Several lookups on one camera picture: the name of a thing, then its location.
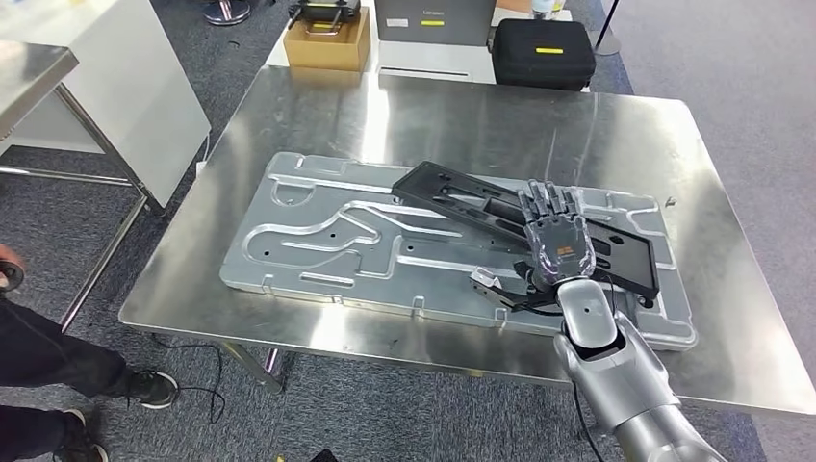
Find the person's hand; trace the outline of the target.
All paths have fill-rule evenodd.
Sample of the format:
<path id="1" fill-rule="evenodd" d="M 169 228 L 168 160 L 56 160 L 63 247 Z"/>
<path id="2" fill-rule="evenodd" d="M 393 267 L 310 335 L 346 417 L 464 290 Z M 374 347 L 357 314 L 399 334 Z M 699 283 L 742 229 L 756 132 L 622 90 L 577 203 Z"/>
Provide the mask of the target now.
<path id="1" fill-rule="evenodd" d="M 9 246 L 1 245 L 1 274 L 5 277 L 23 277 L 25 266 L 22 258 Z"/>

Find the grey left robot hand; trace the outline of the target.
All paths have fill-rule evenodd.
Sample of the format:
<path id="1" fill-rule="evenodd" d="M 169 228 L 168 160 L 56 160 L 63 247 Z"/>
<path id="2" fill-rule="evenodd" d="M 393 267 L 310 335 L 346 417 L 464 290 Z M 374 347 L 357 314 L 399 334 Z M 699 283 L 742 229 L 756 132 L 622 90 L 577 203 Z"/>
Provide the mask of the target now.
<path id="1" fill-rule="evenodd" d="M 596 268 L 586 218 L 576 200 L 577 189 L 558 189 L 550 181 L 530 179 L 518 191 L 523 232 L 531 251 L 529 283 L 545 292 Z"/>

